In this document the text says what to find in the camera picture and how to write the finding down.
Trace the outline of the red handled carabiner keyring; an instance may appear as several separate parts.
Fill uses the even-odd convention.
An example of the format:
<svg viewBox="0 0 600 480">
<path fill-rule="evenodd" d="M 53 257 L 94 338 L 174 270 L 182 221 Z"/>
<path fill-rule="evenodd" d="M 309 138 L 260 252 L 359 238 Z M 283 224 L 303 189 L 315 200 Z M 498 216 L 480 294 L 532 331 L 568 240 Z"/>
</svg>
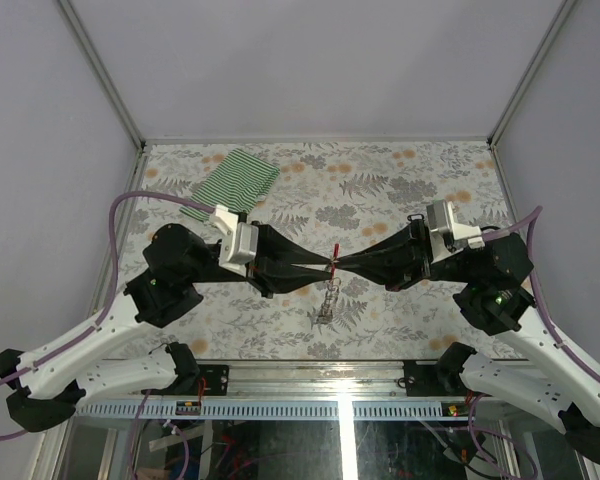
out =
<svg viewBox="0 0 600 480">
<path fill-rule="evenodd" d="M 336 263 L 337 263 L 338 256 L 339 256 L 339 250 L 340 250 L 340 244 L 336 243 L 333 248 L 330 265 L 329 265 L 329 272 L 331 274 L 330 280 L 335 280 Z"/>
</svg>

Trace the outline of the silver keys bunch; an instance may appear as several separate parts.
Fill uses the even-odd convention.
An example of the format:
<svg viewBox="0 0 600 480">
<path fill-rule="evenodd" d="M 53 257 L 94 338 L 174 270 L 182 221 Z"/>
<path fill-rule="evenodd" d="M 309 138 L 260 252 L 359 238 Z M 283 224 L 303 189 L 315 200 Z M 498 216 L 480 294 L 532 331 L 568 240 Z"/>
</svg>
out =
<svg viewBox="0 0 600 480">
<path fill-rule="evenodd" d="M 327 283 L 324 300 L 318 310 L 316 323 L 326 325 L 333 321 L 334 311 L 338 302 L 341 281 L 334 278 Z"/>
</svg>

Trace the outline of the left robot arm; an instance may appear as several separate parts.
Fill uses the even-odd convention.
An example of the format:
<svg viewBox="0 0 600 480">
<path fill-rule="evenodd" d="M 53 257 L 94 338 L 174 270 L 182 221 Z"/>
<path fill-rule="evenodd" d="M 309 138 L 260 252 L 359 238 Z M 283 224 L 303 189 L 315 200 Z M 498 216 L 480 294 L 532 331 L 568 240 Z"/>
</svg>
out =
<svg viewBox="0 0 600 480">
<path fill-rule="evenodd" d="M 247 282 L 265 298 L 329 279 L 329 259 L 264 224 L 238 225 L 238 253 L 210 244 L 180 224 L 167 224 L 144 249 L 147 268 L 107 304 L 56 340 L 0 353 L 0 377 L 12 392 L 11 419 L 30 433 L 55 427 L 101 398 L 135 391 L 198 394 L 202 380 L 189 346 L 172 341 L 144 357 L 111 360 L 127 342 L 157 333 L 199 305 L 198 283 Z"/>
</svg>

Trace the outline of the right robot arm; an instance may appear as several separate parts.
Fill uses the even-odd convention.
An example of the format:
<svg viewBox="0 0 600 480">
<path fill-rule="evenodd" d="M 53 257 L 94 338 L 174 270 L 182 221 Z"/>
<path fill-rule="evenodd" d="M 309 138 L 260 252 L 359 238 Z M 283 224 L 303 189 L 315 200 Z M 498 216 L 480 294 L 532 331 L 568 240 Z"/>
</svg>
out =
<svg viewBox="0 0 600 480">
<path fill-rule="evenodd" d="M 438 387 L 447 394 L 466 388 L 506 401 L 552 426 L 571 448 L 600 465 L 600 364 L 555 327 L 540 299 L 523 287 L 533 264 L 518 234 L 417 219 L 340 258 L 337 266 L 389 291 L 422 280 L 463 284 L 453 300 L 464 319 L 522 354 L 545 378 L 508 370 L 455 342 L 435 365 Z"/>
</svg>

